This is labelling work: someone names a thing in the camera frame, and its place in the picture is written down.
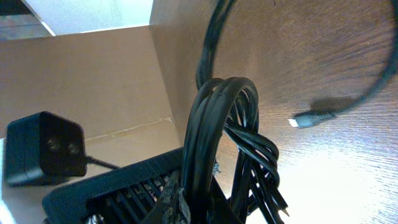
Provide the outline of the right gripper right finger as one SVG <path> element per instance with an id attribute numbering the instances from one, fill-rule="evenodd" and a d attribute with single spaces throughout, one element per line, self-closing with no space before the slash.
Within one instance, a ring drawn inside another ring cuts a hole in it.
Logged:
<path id="1" fill-rule="evenodd" d="M 207 224 L 242 224 L 214 176 L 211 176 L 210 188 L 206 194 L 205 215 Z"/>

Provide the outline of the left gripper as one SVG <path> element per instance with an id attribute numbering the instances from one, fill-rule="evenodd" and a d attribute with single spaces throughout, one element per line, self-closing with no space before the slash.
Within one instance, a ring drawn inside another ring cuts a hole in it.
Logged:
<path id="1" fill-rule="evenodd" d="M 86 223 L 99 215 L 105 223 L 140 223 L 152 210 L 182 149 L 111 170 L 52 190 L 42 201 L 49 223 Z"/>

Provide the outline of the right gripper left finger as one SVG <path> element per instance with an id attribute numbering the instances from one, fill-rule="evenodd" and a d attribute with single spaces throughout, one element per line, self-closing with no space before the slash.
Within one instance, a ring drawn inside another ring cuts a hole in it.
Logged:
<path id="1" fill-rule="evenodd" d="M 141 224 L 190 224 L 191 213 L 180 186 L 180 171 L 171 173 L 160 197 Z"/>

